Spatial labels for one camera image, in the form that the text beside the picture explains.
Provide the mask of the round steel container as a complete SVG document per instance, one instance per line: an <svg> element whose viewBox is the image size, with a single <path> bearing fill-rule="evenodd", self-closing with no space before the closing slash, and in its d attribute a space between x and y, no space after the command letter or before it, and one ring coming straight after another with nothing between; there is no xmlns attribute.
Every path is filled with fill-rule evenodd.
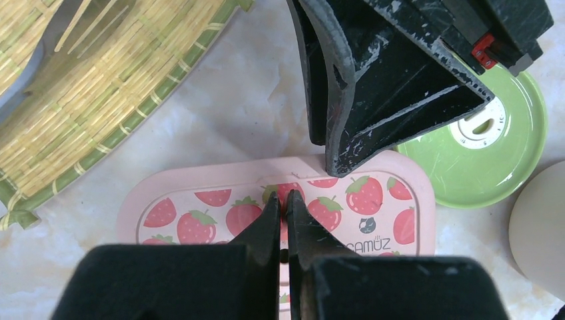
<svg viewBox="0 0 565 320"><path fill-rule="evenodd" d="M519 194L508 236L520 272L564 300L564 162L535 176Z"/></svg>

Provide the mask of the green round lid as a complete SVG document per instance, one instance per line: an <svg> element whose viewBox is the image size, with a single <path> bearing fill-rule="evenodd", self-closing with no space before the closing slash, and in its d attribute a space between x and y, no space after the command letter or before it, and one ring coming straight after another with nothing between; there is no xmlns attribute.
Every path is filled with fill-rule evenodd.
<svg viewBox="0 0 565 320"><path fill-rule="evenodd" d="M499 66L479 79L494 94L482 110L396 147L425 171L446 207L475 209L507 198L544 150L548 114L535 79Z"/></svg>

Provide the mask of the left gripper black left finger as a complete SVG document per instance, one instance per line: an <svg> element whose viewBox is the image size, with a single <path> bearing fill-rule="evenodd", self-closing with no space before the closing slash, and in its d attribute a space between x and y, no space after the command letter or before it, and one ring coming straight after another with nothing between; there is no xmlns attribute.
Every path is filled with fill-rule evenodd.
<svg viewBox="0 0 565 320"><path fill-rule="evenodd" d="M54 319L278 319L281 203L232 241L102 245L79 262Z"/></svg>

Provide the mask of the pink lunch box lid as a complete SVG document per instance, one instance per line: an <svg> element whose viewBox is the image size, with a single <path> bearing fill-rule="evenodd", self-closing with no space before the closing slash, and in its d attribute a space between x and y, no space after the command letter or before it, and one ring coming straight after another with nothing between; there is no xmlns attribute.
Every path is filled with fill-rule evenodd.
<svg viewBox="0 0 565 320"><path fill-rule="evenodd" d="M277 319L281 202L272 193L260 215L222 245L118 245L104 319ZM425 319L434 300L433 240L422 257L360 256L343 246L291 191L299 216L290 237L290 290L296 319Z"/></svg>

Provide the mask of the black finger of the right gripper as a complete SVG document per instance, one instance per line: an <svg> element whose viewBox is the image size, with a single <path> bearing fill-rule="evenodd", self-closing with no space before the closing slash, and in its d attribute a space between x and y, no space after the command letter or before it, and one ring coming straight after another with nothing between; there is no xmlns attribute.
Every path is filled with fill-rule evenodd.
<svg viewBox="0 0 565 320"><path fill-rule="evenodd" d="M309 137L313 144L323 146L326 143L328 102L328 82L323 52L314 27L300 1L289 0L287 5L298 42Z"/></svg>

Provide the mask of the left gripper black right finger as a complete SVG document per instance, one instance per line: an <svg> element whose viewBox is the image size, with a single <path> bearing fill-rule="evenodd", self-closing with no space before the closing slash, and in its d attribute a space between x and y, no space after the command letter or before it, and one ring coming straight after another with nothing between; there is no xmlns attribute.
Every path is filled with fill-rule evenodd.
<svg viewBox="0 0 565 320"><path fill-rule="evenodd" d="M286 200L293 319L506 319L493 280L465 257L362 256L298 191Z"/></svg>

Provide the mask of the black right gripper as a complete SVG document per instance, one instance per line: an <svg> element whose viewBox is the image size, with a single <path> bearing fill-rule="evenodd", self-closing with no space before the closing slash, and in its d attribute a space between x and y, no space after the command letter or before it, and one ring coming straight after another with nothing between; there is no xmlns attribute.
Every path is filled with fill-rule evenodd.
<svg viewBox="0 0 565 320"><path fill-rule="evenodd" d="M513 76L543 51L545 1L300 1L323 52L325 171L344 177L384 150L481 110L481 75Z"/></svg>

